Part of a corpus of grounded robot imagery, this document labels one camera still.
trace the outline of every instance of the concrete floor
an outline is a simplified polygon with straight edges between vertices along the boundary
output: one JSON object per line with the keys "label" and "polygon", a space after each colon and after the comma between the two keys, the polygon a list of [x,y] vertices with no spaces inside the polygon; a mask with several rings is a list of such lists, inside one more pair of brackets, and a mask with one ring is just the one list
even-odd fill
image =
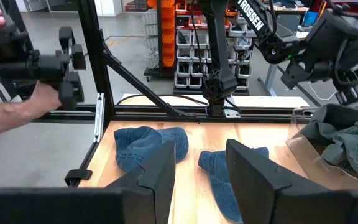
{"label": "concrete floor", "polygon": [[[54,53],[59,48],[58,28],[72,26],[79,44],[85,42],[76,14],[49,14],[38,12],[23,14],[24,22],[30,33],[35,48],[44,53]],[[112,18],[100,18],[104,35],[143,35],[141,16],[138,14],[121,14]],[[146,83],[156,93],[172,93],[172,80],[153,79],[146,82],[145,57],[148,50],[143,46],[144,38],[134,37],[111,46],[112,53],[136,77]],[[85,103],[94,103],[96,88],[90,63],[88,69],[81,71],[85,90]],[[252,58],[253,77],[250,79],[250,94],[264,96],[265,93],[257,81],[258,75],[266,77],[269,68],[259,51]],[[120,100],[124,93],[138,91],[109,69],[114,101]],[[278,96],[303,96],[299,90],[287,90],[280,81],[277,72],[273,87]],[[307,83],[302,84],[310,93]],[[313,84],[321,97],[328,97],[333,92],[330,83]],[[0,187],[63,187],[64,176],[70,169],[77,169],[88,151],[93,134],[93,125],[88,124],[28,124],[21,128],[0,134]]]}

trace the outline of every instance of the white cable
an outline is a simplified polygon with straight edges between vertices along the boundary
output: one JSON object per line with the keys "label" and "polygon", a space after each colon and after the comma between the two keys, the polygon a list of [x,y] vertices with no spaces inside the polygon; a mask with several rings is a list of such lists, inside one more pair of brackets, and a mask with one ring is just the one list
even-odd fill
{"label": "white cable", "polygon": [[310,82],[308,82],[308,83],[309,83],[309,86],[310,86],[310,88],[311,88],[311,91],[313,91],[313,93],[316,95],[317,99],[319,99],[319,100],[328,101],[328,100],[330,100],[330,99],[335,95],[335,93],[337,93],[337,91],[334,91],[334,93],[333,93],[329,98],[326,98],[326,99],[321,98],[320,96],[317,95],[317,93],[316,93],[316,91],[314,90],[314,88],[311,87]]}

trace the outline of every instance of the wooden table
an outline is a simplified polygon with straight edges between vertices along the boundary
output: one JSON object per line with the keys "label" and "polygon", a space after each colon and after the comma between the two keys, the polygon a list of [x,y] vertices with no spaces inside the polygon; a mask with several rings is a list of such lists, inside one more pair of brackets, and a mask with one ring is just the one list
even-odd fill
{"label": "wooden table", "polygon": [[[202,100],[202,96],[193,96]],[[172,105],[193,105],[181,98],[167,97],[163,100]],[[300,97],[236,96],[237,105],[300,107],[308,104]],[[149,105],[144,98],[123,102],[131,105]],[[116,165],[114,131],[121,128],[150,126],[155,129],[182,127],[189,139],[189,151],[183,161],[176,165],[175,186],[169,223],[230,223],[219,211],[207,173],[198,165],[201,151],[225,150],[227,139],[236,139],[249,147],[268,147],[270,159],[307,177],[303,169],[286,147],[289,124],[246,123],[168,123],[168,122],[117,122],[112,121],[95,152],[88,169],[93,171],[90,180],[81,181],[79,187],[105,187],[124,175]]]}

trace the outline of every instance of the black metal frame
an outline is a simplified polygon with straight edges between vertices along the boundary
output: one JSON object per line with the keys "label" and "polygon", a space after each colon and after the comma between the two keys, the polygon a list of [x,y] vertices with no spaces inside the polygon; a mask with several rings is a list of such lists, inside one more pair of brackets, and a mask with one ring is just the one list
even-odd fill
{"label": "black metal frame", "polygon": [[[215,123],[290,123],[294,108],[251,108],[241,107],[241,117],[214,118],[206,116],[206,108],[202,106],[171,106],[164,102],[150,88],[128,71],[110,52],[99,27],[96,7],[93,1],[78,0],[78,13],[83,29],[85,44],[88,49],[93,76],[98,93],[104,93],[106,99],[104,110],[105,130],[110,121],[173,121],[173,122],[215,122]],[[137,88],[156,106],[114,105],[108,68],[111,67],[122,78]],[[36,122],[54,123],[93,123],[96,105],[78,105],[74,111],[53,111]],[[98,143],[90,147],[80,169],[86,169]],[[78,186],[80,181],[72,182]]]}

